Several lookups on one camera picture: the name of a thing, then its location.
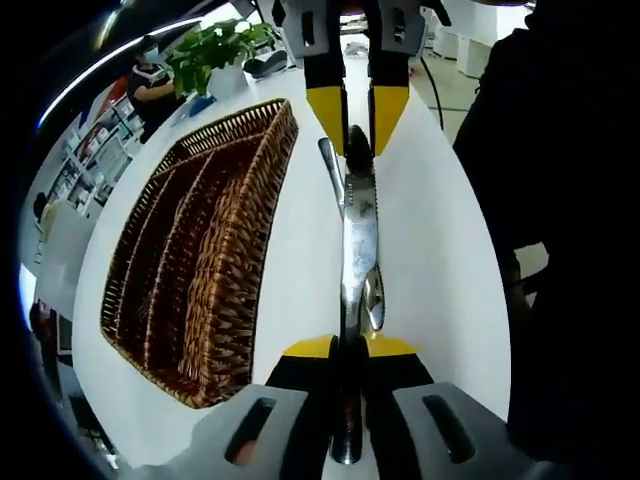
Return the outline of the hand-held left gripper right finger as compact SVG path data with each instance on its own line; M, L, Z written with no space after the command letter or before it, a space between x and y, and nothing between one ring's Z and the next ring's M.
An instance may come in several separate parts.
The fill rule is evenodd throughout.
M510 443L505 422L449 382L436 382L415 348L371 333L362 387L382 479L566 479Z

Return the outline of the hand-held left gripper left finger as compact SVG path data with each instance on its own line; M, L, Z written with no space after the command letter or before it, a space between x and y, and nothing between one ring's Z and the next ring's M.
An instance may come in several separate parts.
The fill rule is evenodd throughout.
M265 384L250 384L193 428L189 445L135 479L319 479L337 403L337 339L287 349Z

